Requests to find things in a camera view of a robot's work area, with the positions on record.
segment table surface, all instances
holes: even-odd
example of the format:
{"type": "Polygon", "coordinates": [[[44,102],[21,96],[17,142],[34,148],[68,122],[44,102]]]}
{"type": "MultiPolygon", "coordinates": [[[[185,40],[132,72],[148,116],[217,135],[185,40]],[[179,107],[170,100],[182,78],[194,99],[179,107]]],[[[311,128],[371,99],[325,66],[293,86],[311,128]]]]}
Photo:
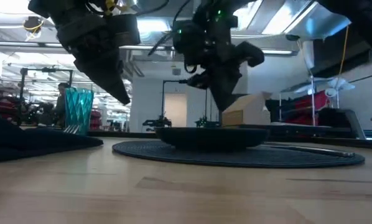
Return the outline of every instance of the table surface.
{"type": "Polygon", "coordinates": [[[372,224],[371,149],[349,149],[362,166],[242,169],[135,159],[111,152],[130,139],[104,141],[0,163],[0,224],[372,224]]]}

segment metal frame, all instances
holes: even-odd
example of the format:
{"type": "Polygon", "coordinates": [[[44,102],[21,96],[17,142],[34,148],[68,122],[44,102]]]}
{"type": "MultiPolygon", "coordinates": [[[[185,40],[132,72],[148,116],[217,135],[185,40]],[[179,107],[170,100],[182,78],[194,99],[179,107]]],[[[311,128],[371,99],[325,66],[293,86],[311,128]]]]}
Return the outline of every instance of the metal frame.
{"type": "MultiPolygon", "coordinates": [[[[312,126],[316,127],[316,104],[315,104],[315,93],[316,93],[316,86],[314,82],[315,77],[310,76],[310,85],[312,87],[312,126]]],[[[279,122],[282,122],[282,110],[281,110],[281,93],[279,93],[279,122]]]]}
{"type": "MultiPolygon", "coordinates": [[[[40,71],[40,72],[69,72],[70,73],[70,79],[68,81],[68,84],[71,86],[73,83],[73,74],[74,70],[72,69],[60,69],[60,68],[21,68],[20,69],[20,74],[22,75],[21,83],[20,83],[20,101],[23,101],[23,94],[24,94],[24,83],[26,82],[26,75],[28,74],[29,71],[40,71]]],[[[17,120],[17,125],[20,126],[22,121],[21,121],[21,114],[22,114],[22,105],[19,105],[18,108],[18,113],[19,113],[19,120],[17,120]]]]}

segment round black placemat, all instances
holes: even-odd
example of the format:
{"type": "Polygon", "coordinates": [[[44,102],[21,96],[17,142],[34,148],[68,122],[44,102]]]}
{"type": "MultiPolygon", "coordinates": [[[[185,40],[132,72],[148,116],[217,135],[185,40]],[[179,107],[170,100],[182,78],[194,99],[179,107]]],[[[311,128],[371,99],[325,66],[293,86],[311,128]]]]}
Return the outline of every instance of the round black placemat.
{"type": "Polygon", "coordinates": [[[161,141],[122,142],[115,144],[113,151],[155,161],[227,167],[318,168],[356,165],[365,161],[358,154],[337,157],[263,146],[231,152],[180,150],[161,141]]]}
{"type": "Polygon", "coordinates": [[[186,149],[245,149],[262,144],[269,136],[269,131],[239,128],[156,128],[156,134],[161,141],[186,149]]]}

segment white wall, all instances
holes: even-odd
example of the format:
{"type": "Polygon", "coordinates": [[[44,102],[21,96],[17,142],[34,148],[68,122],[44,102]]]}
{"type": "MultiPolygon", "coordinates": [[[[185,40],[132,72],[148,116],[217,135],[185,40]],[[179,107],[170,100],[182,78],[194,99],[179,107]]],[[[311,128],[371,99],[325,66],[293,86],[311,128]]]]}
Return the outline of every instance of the white wall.
{"type": "MultiPolygon", "coordinates": [[[[166,83],[165,93],[185,93],[187,96],[187,126],[195,127],[195,121],[204,115],[205,91],[189,87],[185,84],[166,83]]],[[[208,92],[207,116],[212,120],[218,119],[218,110],[215,103],[211,106],[210,93],[208,92]]],[[[157,119],[161,114],[162,80],[159,79],[134,79],[133,98],[130,117],[130,131],[135,133],[142,131],[142,123],[147,119],[157,119]]]]}
{"type": "MultiPolygon", "coordinates": [[[[342,77],[354,81],[372,75],[372,61],[345,72],[342,77]]],[[[351,109],[356,112],[363,129],[372,129],[372,77],[352,83],[353,90],[340,92],[340,108],[351,109]]]]}
{"type": "Polygon", "coordinates": [[[240,74],[242,77],[238,80],[238,83],[233,90],[233,94],[247,94],[248,93],[248,66],[247,63],[240,65],[240,74]]]}
{"type": "Polygon", "coordinates": [[[266,56],[264,63],[248,67],[248,93],[266,91],[277,96],[280,91],[308,80],[308,74],[302,53],[292,57],[266,56]]]}

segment metal rod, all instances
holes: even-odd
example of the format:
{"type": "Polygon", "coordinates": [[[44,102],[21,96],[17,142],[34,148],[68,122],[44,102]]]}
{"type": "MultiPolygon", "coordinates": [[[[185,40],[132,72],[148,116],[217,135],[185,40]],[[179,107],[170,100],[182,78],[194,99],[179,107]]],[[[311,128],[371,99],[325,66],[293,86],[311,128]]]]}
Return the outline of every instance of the metal rod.
{"type": "Polygon", "coordinates": [[[162,81],[162,101],[161,101],[161,118],[163,118],[164,117],[164,91],[165,91],[165,83],[166,83],[167,81],[162,81]]]}
{"type": "MultiPolygon", "coordinates": [[[[46,68],[27,68],[28,71],[40,71],[43,72],[46,68]]],[[[56,72],[71,72],[73,71],[72,69],[62,69],[62,68],[52,68],[56,72]]]]}
{"type": "Polygon", "coordinates": [[[337,90],[337,108],[340,109],[340,91],[337,90]]]}
{"type": "Polygon", "coordinates": [[[286,146],[281,144],[265,144],[262,146],[269,146],[269,147],[276,147],[280,149],[288,149],[293,151],[301,151],[301,152],[311,152],[316,154],[323,154],[328,156],[338,156],[338,157],[354,157],[355,153],[353,152],[345,152],[345,151],[336,151],[331,149],[321,149],[315,147],[305,147],[305,146],[286,146]]]}
{"type": "Polygon", "coordinates": [[[280,112],[280,115],[279,115],[279,121],[281,122],[282,121],[282,115],[281,115],[281,93],[279,93],[279,106],[280,106],[280,110],[279,110],[279,112],[280,112]]]}
{"type": "Polygon", "coordinates": [[[205,115],[204,117],[207,118],[207,98],[208,98],[208,93],[207,90],[205,90],[205,115]]]}
{"type": "MultiPolygon", "coordinates": [[[[0,41],[0,47],[27,47],[27,48],[39,48],[39,49],[59,49],[66,52],[62,45],[59,43],[41,43],[41,42],[13,42],[13,41],[0,41]]],[[[125,45],[119,47],[124,50],[151,50],[151,45],[125,45]]],[[[156,49],[157,51],[174,51],[174,47],[171,46],[160,46],[156,49]]],[[[265,55],[285,55],[293,56],[297,54],[294,50],[276,50],[276,49],[262,49],[265,55]]]]}
{"type": "Polygon", "coordinates": [[[73,73],[74,73],[74,71],[71,70],[71,71],[70,71],[70,79],[69,79],[69,81],[68,81],[68,84],[70,85],[70,87],[71,87],[72,84],[73,84],[73,73]]]}
{"type": "Polygon", "coordinates": [[[316,108],[315,108],[315,77],[310,77],[310,84],[312,85],[312,124],[316,126],[316,108]]]}
{"type": "Polygon", "coordinates": [[[210,121],[212,121],[212,93],[210,95],[210,121]]]}
{"type": "MultiPolygon", "coordinates": [[[[2,82],[21,82],[22,80],[20,79],[0,79],[2,82]]],[[[50,80],[24,80],[25,83],[32,83],[32,82],[37,82],[37,83],[61,83],[61,82],[67,82],[67,80],[57,80],[57,81],[50,81],[50,80]]],[[[77,84],[93,84],[93,82],[87,82],[87,81],[72,81],[72,84],[77,83],[77,84]]]]}
{"type": "Polygon", "coordinates": [[[24,93],[24,80],[26,79],[26,75],[28,74],[29,70],[27,68],[22,68],[20,73],[22,75],[22,80],[20,82],[20,105],[19,105],[19,117],[17,120],[17,125],[20,126],[22,124],[22,102],[23,102],[23,93],[24,93]]]}

